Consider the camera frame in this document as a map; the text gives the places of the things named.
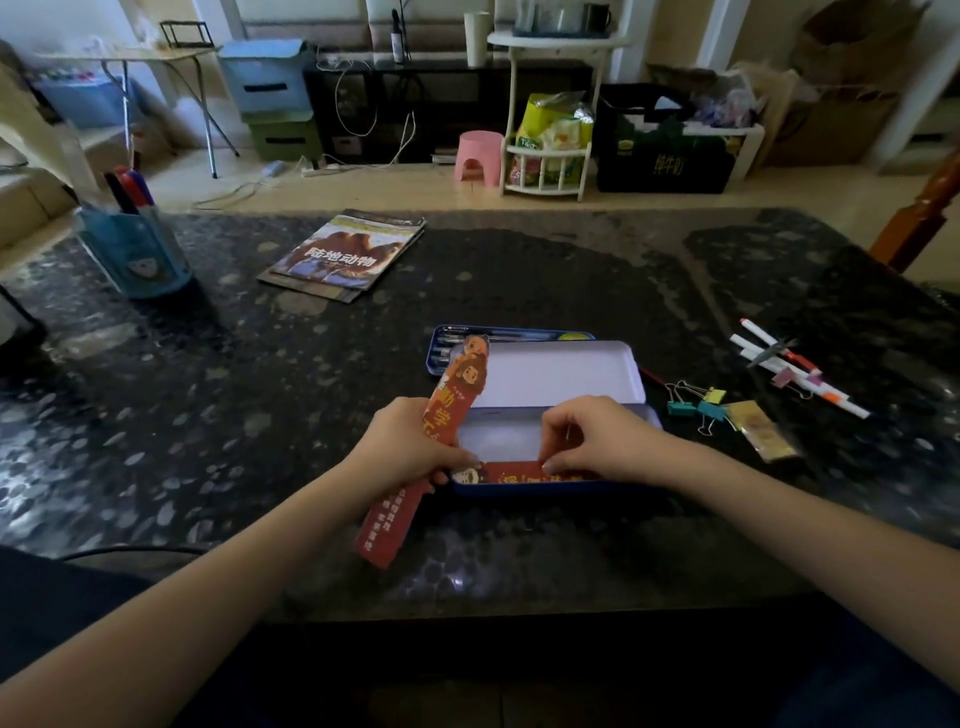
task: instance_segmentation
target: mug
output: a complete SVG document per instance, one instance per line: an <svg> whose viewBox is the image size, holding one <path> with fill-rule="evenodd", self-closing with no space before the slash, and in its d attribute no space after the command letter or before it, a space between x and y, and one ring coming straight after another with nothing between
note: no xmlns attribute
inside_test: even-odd
<svg viewBox="0 0 960 728"><path fill-rule="evenodd" d="M605 35L613 21L610 5L600 3L586 3L581 30L592 36Z"/></svg>

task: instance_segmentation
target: white cord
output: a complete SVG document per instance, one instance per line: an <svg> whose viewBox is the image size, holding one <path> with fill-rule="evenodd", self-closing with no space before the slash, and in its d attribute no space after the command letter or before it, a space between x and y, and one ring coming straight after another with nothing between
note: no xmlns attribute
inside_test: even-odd
<svg viewBox="0 0 960 728"><path fill-rule="evenodd" d="M342 71L340 71L340 77L337 79L337 84L333 87L333 110L335 110L335 111L337 112L337 121L340 122L340 126L342 126L342 127L344 128L344 131L345 131L345 132L347 132L348 134L351 134L351 135L353 135L353 136L360 136L360 137L370 136L370 134L372 133L372 131L376 128L376 120L377 120L377 116L378 116L378 114L379 114L379 109L377 109L376 107L373 108L373 123L370 124L370 128L367 129L367 131L366 131L365 133L359 133L359 132L354 132L354 131L352 131L352 130L347 126L347 124L344 123L344 119L343 119L343 117L340 115L340 82L344 79L344 76L347 75L347 72L348 72L351 68L353 68L353 65L354 65L355 63L357 63L357 62L363 63L365 66L367 66L367 70L372 73L372 72L373 72L373 69L371 68L370 64L367 63L366 61L354 61L354 60L352 60L352 59L342 59L342 60L339 61L335 66L333 66L333 68L329 68L329 67L327 67L327 66L320 65L320 46L317 47L317 52L316 52L316 54L314 55L314 61L315 61L316 66L317 66L317 70L318 70L318 71L323 71L324 73L336 73L336 72L340 69L340 66L342 66L344 63L347 64L347 65L344 67L344 69L343 69Z"/></svg>
<svg viewBox="0 0 960 728"><path fill-rule="evenodd" d="M407 137L407 125L413 121L414 126L410 132L410 136ZM302 177L325 177L326 175L339 174L340 172L347 172L351 169L358 169L360 167L369 167L370 169L386 169L394 164L400 159L400 155L403 153L403 150L407 148L407 145L414 140L414 136L417 135L417 115L410 111L407 114L407 118L403 121L403 131L400 133L400 148L396 150L394 158L388 161L386 164L348 164L342 159L337 159L333 155L324 154L324 158L333 159L338 164L341 164L342 167L339 170L325 170L325 169L304 169L300 175Z"/></svg>
<svg viewBox="0 0 960 728"><path fill-rule="evenodd" d="M255 195L260 187L276 187L276 184L270 184L267 180L278 180L281 177L286 177L289 174L296 174L297 170L300 169L300 166L305 162L309 161L306 157L301 156L297 161L297 166L294 167L290 172L282 172L279 175L271 175L270 173L265 172L260 175L260 179L254 180L252 182L244 182L243 184L237 185L230 190L226 195L220 195L218 197L211 197L209 200L199 200L198 202L192 205L193 209L203 210L205 212L219 212L225 210L228 207L233 207L234 205L239 205L242 202L249 200L253 195ZM240 190L246 189L249 187L251 190L248 194L243 195L242 197L234 197ZM210 203L219 203L222 200L226 200L222 205L211 205Z"/></svg>

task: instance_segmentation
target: black marble table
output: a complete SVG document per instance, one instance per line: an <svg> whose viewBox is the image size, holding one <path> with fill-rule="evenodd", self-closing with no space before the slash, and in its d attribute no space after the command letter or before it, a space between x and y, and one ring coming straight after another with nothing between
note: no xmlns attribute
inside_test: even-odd
<svg viewBox="0 0 960 728"><path fill-rule="evenodd" d="M758 400L804 460L763 466L723 427L714 447L960 544L957 318L818 221L781 209L427 213L423 238L353 304L255 281L325 217L179 218L199 284L164 301L122 299L73 241L10 277L50 336L38 356L2 363L0 545L62 556L223 541L343 457L378 407L427 395L423 358L441 323L626 341L659 376ZM744 315L799 336L874 416L748 373L727 342ZM664 421L700 437L698 423ZM730 606L810 590L724 522L652 489L441 491L385 572L349 551L355 532L291 588L301 615Z"/></svg>

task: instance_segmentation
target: green storage box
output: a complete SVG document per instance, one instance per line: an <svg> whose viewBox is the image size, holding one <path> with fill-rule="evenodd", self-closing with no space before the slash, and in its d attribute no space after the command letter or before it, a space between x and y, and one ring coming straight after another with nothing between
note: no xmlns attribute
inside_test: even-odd
<svg viewBox="0 0 960 728"><path fill-rule="evenodd" d="M264 161L320 159L324 155L313 111L258 111L241 118L250 127L253 146Z"/></svg>

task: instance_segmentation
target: forearm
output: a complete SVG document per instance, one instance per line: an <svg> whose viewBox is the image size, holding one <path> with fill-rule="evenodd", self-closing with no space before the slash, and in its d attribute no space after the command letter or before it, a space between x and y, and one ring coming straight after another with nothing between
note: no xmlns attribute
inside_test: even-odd
<svg viewBox="0 0 960 728"><path fill-rule="evenodd" d="M960 553L693 447L678 491L960 690Z"/></svg>
<svg viewBox="0 0 960 728"><path fill-rule="evenodd" d="M166 725L375 489L341 465L0 687L10 726Z"/></svg>

